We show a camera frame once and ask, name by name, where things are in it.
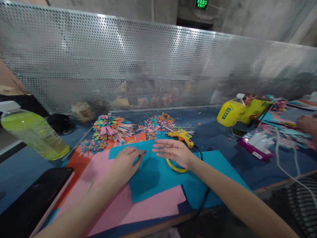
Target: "metal fence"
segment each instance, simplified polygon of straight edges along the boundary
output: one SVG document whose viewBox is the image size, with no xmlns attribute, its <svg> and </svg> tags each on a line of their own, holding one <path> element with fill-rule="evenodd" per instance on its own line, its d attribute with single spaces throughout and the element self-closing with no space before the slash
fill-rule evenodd
<svg viewBox="0 0 317 238">
<path fill-rule="evenodd" d="M 317 48 L 0 1 L 0 57 L 51 113 L 317 91 Z"/>
</svg>

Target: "person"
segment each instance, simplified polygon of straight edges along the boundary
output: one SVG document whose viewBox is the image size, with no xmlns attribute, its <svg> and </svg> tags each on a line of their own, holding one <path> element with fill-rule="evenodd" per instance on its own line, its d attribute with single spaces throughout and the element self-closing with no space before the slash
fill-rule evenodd
<svg viewBox="0 0 317 238">
<path fill-rule="evenodd" d="M 157 153 L 158 157 L 172 159 L 194 172 L 259 237 L 298 237 L 287 223 L 255 194 L 197 158 L 181 141 L 157 140 L 152 151 Z M 128 146 L 122 150 L 104 180 L 35 237 L 84 237 L 86 229 L 98 212 L 137 171 L 143 155 L 143 151 L 134 147 Z"/>
<path fill-rule="evenodd" d="M 317 149 L 317 114 L 312 117 L 308 115 L 302 115 L 297 119 L 296 125 L 302 131 L 308 133 L 313 138 L 315 150 Z"/>
</svg>

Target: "white bottle cap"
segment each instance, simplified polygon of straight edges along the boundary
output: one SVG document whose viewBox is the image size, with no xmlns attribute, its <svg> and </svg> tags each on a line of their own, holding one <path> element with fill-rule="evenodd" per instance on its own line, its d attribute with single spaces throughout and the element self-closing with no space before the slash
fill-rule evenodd
<svg viewBox="0 0 317 238">
<path fill-rule="evenodd" d="M 17 104 L 15 101 L 3 101 L 0 102 L 0 111 L 12 111 L 12 110 L 17 110 L 21 106 Z"/>
<path fill-rule="evenodd" d="M 245 94 L 237 94 L 237 98 L 244 98 Z"/>
</svg>

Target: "green exit sign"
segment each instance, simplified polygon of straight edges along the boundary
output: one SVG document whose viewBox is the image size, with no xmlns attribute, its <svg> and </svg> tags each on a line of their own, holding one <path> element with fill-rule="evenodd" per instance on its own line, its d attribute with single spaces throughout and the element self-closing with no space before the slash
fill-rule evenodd
<svg viewBox="0 0 317 238">
<path fill-rule="evenodd" d="M 195 8 L 207 10 L 209 0 L 195 0 Z"/>
</svg>

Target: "blue table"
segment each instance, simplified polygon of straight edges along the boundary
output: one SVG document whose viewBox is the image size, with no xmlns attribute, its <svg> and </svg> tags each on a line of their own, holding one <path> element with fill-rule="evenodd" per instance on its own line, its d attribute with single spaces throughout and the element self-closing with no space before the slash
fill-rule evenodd
<svg viewBox="0 0 317 238">
<path fill-rule="evenodd" d="M 287 179 L 288 177 L 277 167 L 275 157 L 271 159 L 270 163 L 259 161 L 237 144 L 237 138 L 232 136 L 231 128 L 224 127 L 217 122 L 216 117 L 219 109 L 219 107 L 191 108 L 164 110 L 164 112 L 173 118 L 182 118 L 181 121 L 178 120 L 176 122 L 177 126 L 194 127 L 195 135 L 193 135 L 192 140 L 195 145 L 201 151 L 210 149 L 220 150 L 255 192 L 262 191 L 261 189 L 264 187 L 276 186 L 281 181 Z M 161 113 L 162 111 L 139 111 L 114 113 L 114 115 L 120 115 L 134 123 L 140 123 L 148 116 Z M 285 112 L 287 118 L 294 121 L 303 114 L 312 113 L 302 109 L 289 109 Z M 76 130 L 62 137 L 71 147 L 74 147 L 90 127 L 91 123 L 86 125 L 78 124 Z M 242 123 L 238 123 L 235 127 L 246 129 Z M 90 139 L 91 136 L 92 133 L 89 133 L 86 138 Z M 282 167 L 295 176 L 296 168 L 293 160 L 293 152 L 281 148 L 280 160 Z M 302 174 L 312 173 L 317 170 L 315 151 L 300 149 L 298 151 L 298 160 Z M 0 213 L 12 204 L 44 171 L 49 168 L 60 167 L 66 162 L 61 159 L 47 161 L 27 146 L 0 164 L 0 191 L 7 193 L 0 200 Z M 93 237 L 117 237 L 131 232 L 134 232 L 136 236 L 146 235 L 185 221 L 190 218 L 190 213 L 193 212 L 188 202 L 180 204 L 179 211 L 180 215 L 177 216 L 126 224 L 94 235 Z"/>
</svg>

